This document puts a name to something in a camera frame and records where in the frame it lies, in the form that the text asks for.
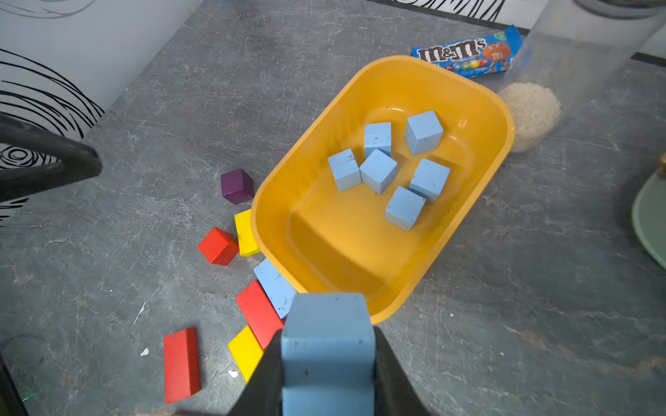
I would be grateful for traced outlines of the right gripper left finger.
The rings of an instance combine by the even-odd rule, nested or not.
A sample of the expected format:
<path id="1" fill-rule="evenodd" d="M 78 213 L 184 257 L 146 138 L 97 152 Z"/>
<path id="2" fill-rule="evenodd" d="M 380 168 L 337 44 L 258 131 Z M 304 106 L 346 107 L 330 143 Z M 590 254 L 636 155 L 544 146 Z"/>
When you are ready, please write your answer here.
<path id="1" fill-rule="evenodd" d="M 239 395 L 228 415 L 282 415 L 284 381 L 281 360 L 282 331 L 264 349 L 263 357 L 250 381 Z"/>

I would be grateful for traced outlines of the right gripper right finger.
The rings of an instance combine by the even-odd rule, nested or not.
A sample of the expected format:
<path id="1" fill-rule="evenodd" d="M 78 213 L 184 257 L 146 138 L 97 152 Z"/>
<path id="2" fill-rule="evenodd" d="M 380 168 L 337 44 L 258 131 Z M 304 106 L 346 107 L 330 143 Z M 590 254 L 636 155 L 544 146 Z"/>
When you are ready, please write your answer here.
<path id="1" fill-rule="evenodd" d="M 429 416 L 430 412 L 419 399 L 383 331 L 378 327 L 374 327 L 374 331 L 376 338 L 374 415 Z"/>

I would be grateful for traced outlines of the blue cube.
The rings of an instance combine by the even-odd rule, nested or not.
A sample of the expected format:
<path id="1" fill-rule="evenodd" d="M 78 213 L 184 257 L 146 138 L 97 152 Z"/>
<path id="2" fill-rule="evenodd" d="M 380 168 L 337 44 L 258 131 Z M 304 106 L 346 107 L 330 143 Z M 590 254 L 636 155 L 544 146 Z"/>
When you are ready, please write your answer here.
<path id="1" fill-rule="evenodd" d="M 330 156 L 328 162 L 339 192 L 344 192 L 362 183 L 359 165 L 350 148 Z"/>
<path id="2" fill-rule="evenodd" d="M 281 336 L 284 415 L 372 415 L 376 336 L 363 295 L 297 294 Z"/>
<path id="3" fill-rule="evenodd" d="M 422 159 L 409 183 L 409 190 L 433 204 L 442 194 L 450 173 L 449 167 Z"/>
<path id="4" fill-rule="evenodd" d="M 413 156 L 434 151 L 440 144 L 444 129 L 435 111 L 430 110 L 407 119 L 405 140 Z"/>
<path id="5" fill-rule="evenodd" d="M 372 123 L 364 127 L 364 155 L 368 158 L 375 150 L 380 150 L 388 157 L 392 154 L 392 124 L 390 122 Z"/>
<path id="6" fill-rule="evenodd" d="M 374 150 L 360 166 L 362 182 L 381 195 L 397 176 L 398 163 L 379 149 Z"/>
<path id="7" fill-rule="evenodd" d="M 418 220 L 426 199 L 404 187 L 397 187 L 384 212 L 384 218 L 409 232 Z"/>

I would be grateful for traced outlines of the long blue block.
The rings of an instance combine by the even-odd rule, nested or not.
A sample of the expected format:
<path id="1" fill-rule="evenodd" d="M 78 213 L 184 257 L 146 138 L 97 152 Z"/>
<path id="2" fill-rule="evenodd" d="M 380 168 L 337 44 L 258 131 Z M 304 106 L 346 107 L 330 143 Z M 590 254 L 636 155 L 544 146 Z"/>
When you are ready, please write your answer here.
<path id="1" fill-rule="evenodd" d="M 268 258 L 255 267 L 253 272 L 279 318 L 285 319 L 297 291 Z"/>

